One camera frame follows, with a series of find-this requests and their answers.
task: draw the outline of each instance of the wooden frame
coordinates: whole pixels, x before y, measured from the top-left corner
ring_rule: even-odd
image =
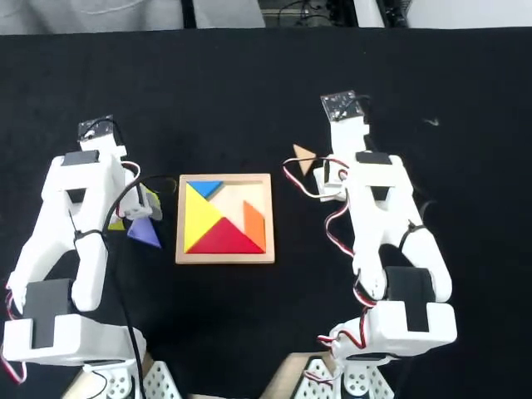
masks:
[[[235,184],[260,183],[264,188],[264,228],[266,249],[264,254],[187,254],[184,252],[185,236],[185,192],[187,181],[221,180]],[[275,261],[273,243],[272,183],[269,174],[219,174],[181,175],[177,204],[177,242],[175,262],[177,264],[272,264]]]

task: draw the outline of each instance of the white wall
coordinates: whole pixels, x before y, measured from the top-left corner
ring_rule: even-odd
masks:
[[[532,0],[412,0],[411,27],[529,27]]]

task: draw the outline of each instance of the beige triangle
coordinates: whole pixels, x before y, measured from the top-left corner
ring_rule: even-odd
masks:
[[[316,154],[313,152],[310,152],[309,150],[305,150],[303,147],[300,147],[297,144],[293,145],[293,152],[296,153],[296,156],[298,158],[316,158]],[[301,171],[303,172],[303,176],[305,176],[308,173],[308,170],[310,169],[310,166],[312,166],[313,161],[312,160],[300,160],[299,166],[301,167]]]

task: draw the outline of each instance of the yellow triangle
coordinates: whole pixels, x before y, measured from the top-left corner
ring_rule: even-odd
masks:
[[[300,147],[297,144],[293,145],[293,152],[296,153],[297,158],[316,158],[316,154],[314,154],[313,152],[310,152],[309,150],[305,150],[303,147]],[[307,174],[312,164],[313,164],[312,160],[300,160],[299,161],[299,167],[301,168],[301,171],[303,172],[303,176]]]
[[[152,190],[150,190],[149,188],[147,188],[145,185],[142,185],[144,187],[144,189],[146,190],[146,192],[150,193],[153,198],[155,199],[155,202],[159,205],[160,207],[160,199],[159,199],[159,195],[157,195],[156,193],[154,193]]]
[[[115,223],[109,224],[109,230],[124,231],[126,227],[122,219],[118,219]]]
[[[220,219],[222,214],[200,193],[186,185],[185,238],[183,252],[205,235]]]

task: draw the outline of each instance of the tangram puzzle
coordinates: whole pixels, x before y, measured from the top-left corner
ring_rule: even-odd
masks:
[[[178,264],[272,263],[270,176],[182,175]]]

